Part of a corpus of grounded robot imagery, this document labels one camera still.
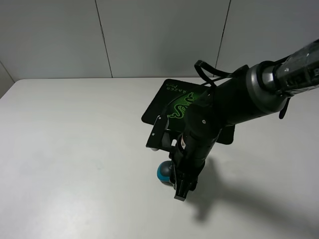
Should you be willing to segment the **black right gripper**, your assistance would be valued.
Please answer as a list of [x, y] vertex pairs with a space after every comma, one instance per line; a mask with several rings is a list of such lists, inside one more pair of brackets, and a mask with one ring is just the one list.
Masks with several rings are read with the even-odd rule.
[[179, 132], [177, 143], [169, 155], [169, 182], [175, 189], [174, 198], [184, 201], [204, 168], [205, 160], [220, 135], [219, 124], [187, 126]]

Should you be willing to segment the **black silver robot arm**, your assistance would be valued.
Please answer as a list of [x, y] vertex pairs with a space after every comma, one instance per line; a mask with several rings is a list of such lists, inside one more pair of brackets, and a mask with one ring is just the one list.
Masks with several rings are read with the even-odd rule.
[[274, 113], [282, 119], [291, 97], [318, 86], [319, 43], [314, 41], [284, 60], [245, 68], [203, 93], [185, 111], [185, 127], [172, 156], [174, 197], [184, 201], [195, 189], [223, 129]]

